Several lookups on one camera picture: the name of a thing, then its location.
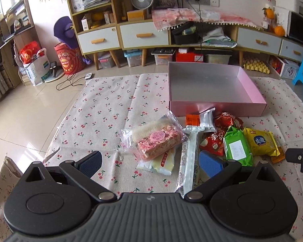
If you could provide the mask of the pale yellow cake packet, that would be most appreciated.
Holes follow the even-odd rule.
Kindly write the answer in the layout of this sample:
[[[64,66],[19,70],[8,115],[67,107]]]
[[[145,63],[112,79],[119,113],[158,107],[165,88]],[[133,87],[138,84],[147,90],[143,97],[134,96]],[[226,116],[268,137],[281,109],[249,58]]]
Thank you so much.
[[[170,176],[175,166],[175,155],[176,148],[173,147],[155,159],[147,162],[140,161],[137,165],[137,169]]]

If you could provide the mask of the green snack bag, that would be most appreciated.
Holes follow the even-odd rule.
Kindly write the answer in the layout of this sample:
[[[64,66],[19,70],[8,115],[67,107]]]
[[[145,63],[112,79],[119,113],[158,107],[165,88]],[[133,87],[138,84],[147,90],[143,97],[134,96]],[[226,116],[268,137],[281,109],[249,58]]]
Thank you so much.
[[[248,142],[240,129],[229,127],[224,138],[224,151],[227,160],[236,160],[245,167],[253,166],[253,157]]]

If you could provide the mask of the black open case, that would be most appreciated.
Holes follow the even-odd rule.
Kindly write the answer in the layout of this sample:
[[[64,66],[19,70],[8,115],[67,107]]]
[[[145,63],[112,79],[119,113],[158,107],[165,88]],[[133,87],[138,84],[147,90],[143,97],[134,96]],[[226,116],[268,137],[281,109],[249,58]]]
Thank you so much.
[[[175,44],[188,45],[199,42],[198,30],[193,21],[181,24],[171,31]]]

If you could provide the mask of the red storage box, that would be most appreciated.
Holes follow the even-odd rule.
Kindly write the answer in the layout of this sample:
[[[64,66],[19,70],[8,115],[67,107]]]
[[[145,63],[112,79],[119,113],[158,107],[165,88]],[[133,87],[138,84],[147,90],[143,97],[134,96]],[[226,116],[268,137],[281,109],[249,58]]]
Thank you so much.
[[[176,62],[203,62],[204,55],[194,51],[189,51],[186,53],[177,52],[175,54],[175,60]]]

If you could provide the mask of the wooden TV cabinet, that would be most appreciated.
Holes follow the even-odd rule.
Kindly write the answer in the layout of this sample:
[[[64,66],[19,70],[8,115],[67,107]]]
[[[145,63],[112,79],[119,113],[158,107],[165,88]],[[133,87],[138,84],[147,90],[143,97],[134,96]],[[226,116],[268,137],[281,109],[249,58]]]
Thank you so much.
[[[223,27],[233,40],[232,50],[263,52],[294,61],[303,58],[303,42],[264,30],[250,20],[220,10],[183,8],[182,0],[67,0],[83,56],[116,50],[151,48],[212,49],[204,37],[206,26]]]

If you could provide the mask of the yellow egg tray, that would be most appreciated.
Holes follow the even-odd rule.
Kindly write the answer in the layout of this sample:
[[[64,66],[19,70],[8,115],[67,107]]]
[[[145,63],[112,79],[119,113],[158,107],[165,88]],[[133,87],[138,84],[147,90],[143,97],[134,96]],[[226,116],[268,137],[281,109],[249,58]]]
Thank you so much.
[[[249,71],[257,71],[264,74],[270,73],[270,69],[268,68],[266,63],[258,58],[253,58],[253,57],[243,58],[242,66],[244,67],[244,69]]]

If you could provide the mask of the purple hat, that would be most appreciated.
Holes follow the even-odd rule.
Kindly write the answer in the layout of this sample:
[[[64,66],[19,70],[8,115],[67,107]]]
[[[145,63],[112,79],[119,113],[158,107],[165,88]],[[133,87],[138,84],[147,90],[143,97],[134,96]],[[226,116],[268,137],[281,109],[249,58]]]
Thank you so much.
[[[70,49],[78,47],[73,23],[69,16],[63,16],[58,19],[54,25],[54,36],[62,43],[65,43]]]

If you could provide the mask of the orange fruit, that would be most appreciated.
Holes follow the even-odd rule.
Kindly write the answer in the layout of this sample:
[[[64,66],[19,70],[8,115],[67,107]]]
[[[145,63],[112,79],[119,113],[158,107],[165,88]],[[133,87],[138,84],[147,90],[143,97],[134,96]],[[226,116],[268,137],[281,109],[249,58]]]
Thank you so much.
[[[286,32],[282,26],[275,26],[274,33],[278,37],[284,37],[286,35]]]

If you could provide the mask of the pink cardboard box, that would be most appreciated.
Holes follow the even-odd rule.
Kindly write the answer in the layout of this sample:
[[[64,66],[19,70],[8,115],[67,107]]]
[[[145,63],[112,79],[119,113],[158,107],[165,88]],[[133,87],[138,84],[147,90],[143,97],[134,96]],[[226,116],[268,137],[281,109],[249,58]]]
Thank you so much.
[[[170,62],[168,88],[169,108],[176,116],[215,108],[218,114],[260,117],[267,106],[257,86],[239,66]]]

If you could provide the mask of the red cartoon barrel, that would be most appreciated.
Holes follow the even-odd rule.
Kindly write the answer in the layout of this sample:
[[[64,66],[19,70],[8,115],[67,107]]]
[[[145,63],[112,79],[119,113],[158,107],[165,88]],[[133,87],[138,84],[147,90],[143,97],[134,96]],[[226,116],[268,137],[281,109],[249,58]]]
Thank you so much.
[[[79,48],[71,49],[67,44],[59,43],[54,49],[65,75],[76,74],[85,68]]]

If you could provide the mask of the red snack bag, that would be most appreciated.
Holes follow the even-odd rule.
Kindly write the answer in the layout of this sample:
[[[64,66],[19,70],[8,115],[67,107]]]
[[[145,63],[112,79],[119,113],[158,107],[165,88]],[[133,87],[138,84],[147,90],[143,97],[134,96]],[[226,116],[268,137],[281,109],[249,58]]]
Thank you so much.
[[[237,116],[234,116],[228,112],[222,112],[220,115],[215,117],[214,124],[220,129],[228,130],[229,127],[241,129],[244,122]]]
[[[207,151],[216,156],[224,155],[224,139],[225,131],[217,128],[215,132],[204,134],[204,140],[200,144],[200,150]]]

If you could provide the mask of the cherry print floor cloth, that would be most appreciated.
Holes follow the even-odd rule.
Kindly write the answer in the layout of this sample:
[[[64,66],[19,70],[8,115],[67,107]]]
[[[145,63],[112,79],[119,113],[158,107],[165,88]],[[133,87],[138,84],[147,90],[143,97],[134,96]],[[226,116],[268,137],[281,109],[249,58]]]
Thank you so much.
[[[264,97],[262,117],[243,117],[244,126],[270,131],[278,144],[303,148],[303,102],[283,80],[251,78]],[[57,166],[102,153],[102,168],[92,178],[118,195],[122,192],[173,192],[181,152],[170,176],[137,169],[135,156],[120,148],[119,132],[157,120],[168,111],[166,73],[93,78],[84,89],[57,91],[46,84],[15,89],[0,102],[0,241],[11,232],[2,215],[7,196],[29,164]],[[303,173],[285,160],[275,170],[298,204],[291,235],[303,237]]]

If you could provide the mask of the orange and white sachet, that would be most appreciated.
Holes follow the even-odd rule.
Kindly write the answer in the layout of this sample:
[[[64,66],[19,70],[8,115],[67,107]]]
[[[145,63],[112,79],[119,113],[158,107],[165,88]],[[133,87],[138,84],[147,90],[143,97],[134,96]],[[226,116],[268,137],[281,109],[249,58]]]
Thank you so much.
[[[216,109],[211,108],[200,114],[190,114],[185,117],[185,124],[187,126],[202,127],[205,132],[216,132],[216,127],[213,122],[213,113]]]

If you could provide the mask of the yellow snack bag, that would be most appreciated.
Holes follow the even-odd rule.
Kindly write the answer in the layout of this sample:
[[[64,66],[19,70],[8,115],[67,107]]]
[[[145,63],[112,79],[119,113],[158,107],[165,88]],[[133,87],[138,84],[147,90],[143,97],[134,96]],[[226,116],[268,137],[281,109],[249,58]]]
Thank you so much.
[[[272,132],[244,128],[243,134],[253,156],[277,157],[280,155],[277,142]]]

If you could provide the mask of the long silver snack bar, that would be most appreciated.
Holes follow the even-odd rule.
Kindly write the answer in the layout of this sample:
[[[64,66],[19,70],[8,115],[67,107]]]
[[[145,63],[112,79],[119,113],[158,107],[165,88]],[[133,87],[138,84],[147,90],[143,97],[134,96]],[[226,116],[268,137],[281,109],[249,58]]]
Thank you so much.
[[[204,131],[205,128],[200,126],[186,126],[183,129],[187,139],[182,143],[181,160],[175,190],[182,198],[198,185],[199,145]]]

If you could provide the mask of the pink rice cake packet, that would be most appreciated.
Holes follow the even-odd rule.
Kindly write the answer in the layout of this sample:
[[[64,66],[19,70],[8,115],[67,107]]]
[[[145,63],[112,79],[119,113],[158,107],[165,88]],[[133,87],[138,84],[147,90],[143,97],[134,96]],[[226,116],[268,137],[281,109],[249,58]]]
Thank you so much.
[[[159,157],[188,139],[171,111],[158,120],[122,129],[119,137],[124,150],[144,162]]]

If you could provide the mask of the orange barcode snack packet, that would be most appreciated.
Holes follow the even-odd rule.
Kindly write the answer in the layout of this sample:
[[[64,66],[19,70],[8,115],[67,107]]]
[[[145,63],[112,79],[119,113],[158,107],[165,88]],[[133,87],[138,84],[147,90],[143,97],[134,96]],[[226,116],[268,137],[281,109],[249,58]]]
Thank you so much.
[[[281,161],[283,161],[285,159],[285,153],[281,146],[278,147],[278,150],[279,150],[279,155],[271,157],[272,164],[280,163]]]

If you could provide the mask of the pink cloth on cabinet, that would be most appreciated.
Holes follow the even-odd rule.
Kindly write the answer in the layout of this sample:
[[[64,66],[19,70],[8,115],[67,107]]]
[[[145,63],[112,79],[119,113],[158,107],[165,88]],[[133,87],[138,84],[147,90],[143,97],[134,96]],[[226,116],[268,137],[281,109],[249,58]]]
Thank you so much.
[[[214,25],[239,25],[260,29],[260,27],[247,18],[220,10],[159,9],[152,11],[152,20],[158,31],[173,29],[189,21]]]

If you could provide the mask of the white shopping bag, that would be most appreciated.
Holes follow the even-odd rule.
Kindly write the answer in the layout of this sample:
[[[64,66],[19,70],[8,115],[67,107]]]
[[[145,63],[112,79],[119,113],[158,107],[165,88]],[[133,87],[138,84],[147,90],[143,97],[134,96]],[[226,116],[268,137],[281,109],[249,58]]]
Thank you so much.
[[[33,86],[42,84],[51,74],[46,48],[40,49],[31,63],[24,64],[23,66]]]

